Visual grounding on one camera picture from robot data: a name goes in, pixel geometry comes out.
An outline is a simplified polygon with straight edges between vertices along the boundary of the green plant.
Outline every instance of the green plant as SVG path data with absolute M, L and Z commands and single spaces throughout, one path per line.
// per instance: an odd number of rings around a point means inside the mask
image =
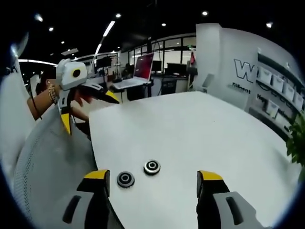
M 305 167 L 305 119 L 304 114 L 298 115 L 289 127 L 291 138 L 286 142 L 287 155 L 291 155 L 291 162 L 300 163 Z

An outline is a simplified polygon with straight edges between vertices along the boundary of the person's arm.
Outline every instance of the person's arm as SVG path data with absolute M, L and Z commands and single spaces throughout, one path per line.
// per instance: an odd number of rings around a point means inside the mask
M 71 115 L 73 115 L 74 117 L 79 118 L 85 122 L 89 121 L 89 117 L 75 107 L 71 107 Z
M 53 104 L 53 101 L 49 96 L 49 90 L 45 90 L 44 92 L 41 92 L 33 99 L 36 107 L 34 105 L 32 98 L 29 98 L 27 100 L 27 104 L 34 119 L 37 120 Z

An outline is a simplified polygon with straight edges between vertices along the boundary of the laptop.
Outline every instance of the laptop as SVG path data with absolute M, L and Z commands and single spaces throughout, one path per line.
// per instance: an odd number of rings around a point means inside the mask
M 122 80 L 121 82 L 114 83 L 114 88 L 121 90 L 149 84 L 151 79 L 152 65 L 153 53 L 139 56 L 134 67 L 133 77 L 131 79 L 126 79 Z

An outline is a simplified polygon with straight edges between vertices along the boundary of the chair backrest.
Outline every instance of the chair backrest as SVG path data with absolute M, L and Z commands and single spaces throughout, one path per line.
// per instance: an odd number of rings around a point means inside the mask
M 28 220 L 42 228 L 54 208 L 61 208 L 60 200 L 96 170 L 91 142 L 75 126 L 71 128 L 68 135 L 57 107 L 53 108 L 27 138 L 17 162 L 14 197 Z

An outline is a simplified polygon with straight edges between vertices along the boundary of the red flag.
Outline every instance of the red flag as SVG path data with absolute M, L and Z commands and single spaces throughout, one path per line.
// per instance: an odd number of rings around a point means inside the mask
M 194 63 L 195 63 L 195 61 L 196 61 L 196 59 L 195 59 L 195 55 L 194 55 L 194 52 L 192 51 L 192 53 L 191 53 L 191 60 L 190 60 L 190 63 L 191 63 L 191 64 L 194 64 Z

